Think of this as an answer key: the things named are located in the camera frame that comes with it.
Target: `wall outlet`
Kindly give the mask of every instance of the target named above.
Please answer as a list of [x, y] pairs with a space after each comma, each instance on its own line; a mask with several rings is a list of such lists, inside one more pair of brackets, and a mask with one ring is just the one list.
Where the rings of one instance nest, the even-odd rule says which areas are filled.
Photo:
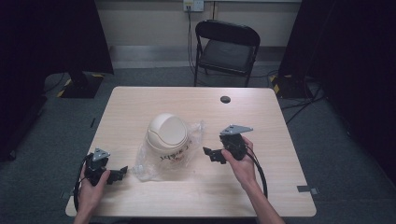
[[188, 11], [204, 11], [204, 0], [183, 0], [183, 10]]

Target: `gray carpet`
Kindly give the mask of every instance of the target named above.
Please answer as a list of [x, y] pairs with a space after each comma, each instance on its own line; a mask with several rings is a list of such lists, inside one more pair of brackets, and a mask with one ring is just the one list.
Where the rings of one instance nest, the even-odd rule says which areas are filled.
[[[276, 66], [256, 66], [249, 87], [268, 87]], [[47, 78], [46, 89], [62, 74]], [[68, 79], [65, 75], [62, 85]], [[244, 85], [241, 77], [200, 75], [208, 86]], [[43, 112], [17, 149], [17, 159], [0, 163], [0, 223], [71, 223], [64, 213], [82, 158], [96, 132], [111, 91], [117, 86], [192, 86], [189, 67], [117, 69], [107, 75], [94, 99], [56, 98], [62, 85], [47, 92]], [[318, 84], [310, 83], [312, 91]], [[279, 99], [281, 107], [302, 100]], [[283, 110], [289, 120], [300, 107]], [[342, 119], [321, 100], [309, 105], [288, 124], [290, 135], [318, 209], [314, 217], [285, 218], [288, 223], [396, 223], [396, 190], [373, 158], [347, 135]], [[96, 217], [113, 223], [120, 218]], [[194, 219], [133, 218], [131, 223], [207, 223]], [[210, 220], [252, 223], [254, 220]]]

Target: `black chair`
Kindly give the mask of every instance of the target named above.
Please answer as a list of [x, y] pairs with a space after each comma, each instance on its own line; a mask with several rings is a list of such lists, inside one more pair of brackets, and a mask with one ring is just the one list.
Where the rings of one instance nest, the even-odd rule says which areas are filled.
[[[260, 36], [250, 27], [224, 21], [200, 21], [195, 27], [197, 52], [194, 87], [198, 67], [246, 77], [248, 86], [251, 70], [260, 46]], [[203, 48], [201, 38], [208, 39]]]

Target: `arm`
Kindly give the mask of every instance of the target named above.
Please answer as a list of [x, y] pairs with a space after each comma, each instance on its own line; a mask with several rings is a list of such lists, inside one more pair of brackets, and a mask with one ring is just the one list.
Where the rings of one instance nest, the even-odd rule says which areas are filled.
[[74, 224], [84, 224], [90, 222], [93, 211], [102, 200], [103, 190], [105, 188], [107, 179], [110, 176], [110, 171], [105, 171], [102, 173], [98, 184], [93, 186], [88, 179], [84, 178], [84, 172], [85, 166], [82, 169], [79, 177], [81, 179], [81, 187], [79, 189], [78, 195], [79, 207]]
[[[243, 138], [247, 146], [253, 149], [253, 143], [246, 137]], [[251, 158], [245, 156], [241, 161], [237, 161], [228, 150], [222, 150], [221, 153], [230, 163], [236, 179], [247, 193], [260, 223], [285, 223], [262, 193], [260, 185], [256, 181], [254, 163]]]

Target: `chair backrest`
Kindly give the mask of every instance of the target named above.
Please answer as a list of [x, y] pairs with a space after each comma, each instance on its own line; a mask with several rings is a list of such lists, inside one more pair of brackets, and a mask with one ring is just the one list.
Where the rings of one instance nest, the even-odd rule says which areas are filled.
[[195, 33], [198, 41], [199, 37], [203, 37], [256, 48], [260, 46], [260, 36], [246, 25], [214, 20], [200, 21], [195, 26]]

